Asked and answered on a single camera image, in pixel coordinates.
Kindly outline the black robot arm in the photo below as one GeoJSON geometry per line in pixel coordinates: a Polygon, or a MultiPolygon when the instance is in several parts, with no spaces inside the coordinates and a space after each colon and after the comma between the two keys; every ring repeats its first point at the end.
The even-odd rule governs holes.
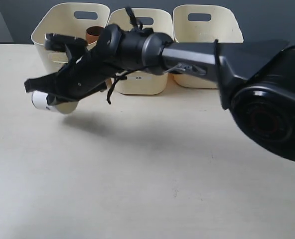
{"type": "Polygon", "coordinates": [[[209,80],[221,106],[259,146],[295,161],[295,44],[286,40],[245,43],[176,43],[150,28],[106,26],[95,47],[78,37],[48,33],[45,48],[65,52],[68,62],[52,74],[25,81],[25,90],[47,94],[51,106],[77,102],[143,71],[209,80]]]}

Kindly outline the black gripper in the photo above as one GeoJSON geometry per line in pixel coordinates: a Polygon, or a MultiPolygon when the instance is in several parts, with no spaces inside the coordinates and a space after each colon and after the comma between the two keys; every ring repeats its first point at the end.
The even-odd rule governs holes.
{"type": "Polygon", "coordinates": [[[47,104],[56,106],[79,102],[87,97],[90,91],[119,71],[119,66],[109,62],[94,47],[78,62],[69,61],[57,73],[27,79],[24,87],[26,93],[34,91],[47,93],[47,104]]]}

